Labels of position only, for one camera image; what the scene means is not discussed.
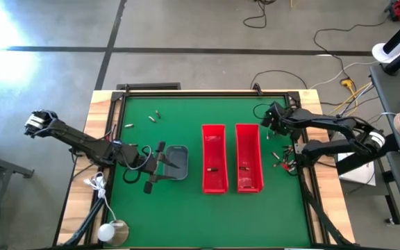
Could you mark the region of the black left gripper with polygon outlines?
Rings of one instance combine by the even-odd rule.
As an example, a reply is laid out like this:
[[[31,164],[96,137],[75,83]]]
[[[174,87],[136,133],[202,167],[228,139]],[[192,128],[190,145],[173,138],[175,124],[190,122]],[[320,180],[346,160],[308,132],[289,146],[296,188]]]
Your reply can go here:
[[[163,153],[165,142],[159,142],[157,149],[154,151],[149,145],[142,148],[144,154],[144,162],[140,168],[142,173],[148,174],[149,178],[144,184],[144,193],[151,194],[153,184],[161,180],[176,180],[176,177],[159,175],[157,173],[159,162],[170,167],[179,169],[179,166],[172,163]]]

